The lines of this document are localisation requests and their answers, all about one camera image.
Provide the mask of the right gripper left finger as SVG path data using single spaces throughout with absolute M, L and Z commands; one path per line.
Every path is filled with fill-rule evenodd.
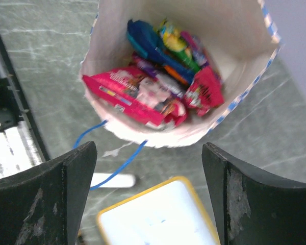
M 89 141 L 0 179 L 0 244 L 75 244 L 96 160 Z

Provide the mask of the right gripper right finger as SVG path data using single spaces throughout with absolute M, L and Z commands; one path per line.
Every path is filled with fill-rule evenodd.
M 202 164 L 221 244 L 306 244 L 306 183 L 212 143 L 202 147 Z

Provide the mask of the pink snack bag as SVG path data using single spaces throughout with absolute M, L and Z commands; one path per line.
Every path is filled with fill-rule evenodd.
M 178 126 L 187 118 L 181 100 L 135 66 L 83 75 L 82 79 L 90 92 L 149 127 Z

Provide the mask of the checkered paper bag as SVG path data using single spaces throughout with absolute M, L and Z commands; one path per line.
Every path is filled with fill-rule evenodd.
M 178 148 L 216 128 L 280 48 L 264 1 L 100 1 L 80 78 L 115 136 Z

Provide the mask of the green yellow candy bag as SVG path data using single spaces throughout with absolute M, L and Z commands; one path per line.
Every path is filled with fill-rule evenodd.
M 194 73 L 200 71 L 200 67 L 194 61 L 189 45 L 181 37 L 180 30 L 168 19 L 164 19 L 158 27 L 158 34 L 173 56 Z

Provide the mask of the blue snack bag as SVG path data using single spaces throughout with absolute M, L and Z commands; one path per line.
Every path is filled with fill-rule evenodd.
M 127 38 L 134 50 L 144 59 L 158 65 L 168 65 L 174 68 L 189 84 L 192 83 L 195 73 L 183 66 L 180 61 L 167 50 L 162 38 L 154 28 L 142 20 L 127 22 Z

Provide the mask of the purple snack bag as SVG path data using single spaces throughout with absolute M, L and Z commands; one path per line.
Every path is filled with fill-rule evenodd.
M 181 37 L 186 41 L 188 44 L 192 56 L 198 66 L 200 68 L 204 68 L 210 65 L 208 55 L 204 45 L 202 44 L 201 40 L 198 36 L 192 35 L 187 31 L 181 31 Z

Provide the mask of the white eraser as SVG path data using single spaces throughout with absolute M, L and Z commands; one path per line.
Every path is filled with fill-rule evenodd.
M 132 174 L 117 174 L 107 181 L 111 174 L 94 173 L 90 190 L 97 188 L 130 188 L 136 184 L 136 176 Z

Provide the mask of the yellow framed whiteboard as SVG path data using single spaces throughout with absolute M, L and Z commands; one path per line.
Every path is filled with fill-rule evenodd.
M 176 176 L 100 211 L 105 244 L 220 244 L 191 182 Z

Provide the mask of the red snack packet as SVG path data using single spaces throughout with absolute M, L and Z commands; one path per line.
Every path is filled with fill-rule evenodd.
M 203 68 L 195 74 L 183 99 L 186 107 L 193 109 L 199 117 L 221 106 L 224 97 L 220 77 L 210 66 Z

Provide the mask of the orange snack packet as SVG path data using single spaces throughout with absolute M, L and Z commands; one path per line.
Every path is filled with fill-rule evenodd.
M 168 65 L 164 65 L 163 68 L 167 71 L 169 75 L 171 75 L 173 78 L 175 78 L 177 81 L 182 83 L 184 86 L 189 87 L 190 84 L 186 79 L 184 79 L 174 68 Z

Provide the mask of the aluminium rail frame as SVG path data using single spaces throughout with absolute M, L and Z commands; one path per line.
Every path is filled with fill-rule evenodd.
M 50 159 L 0 35 L 0 179 Z

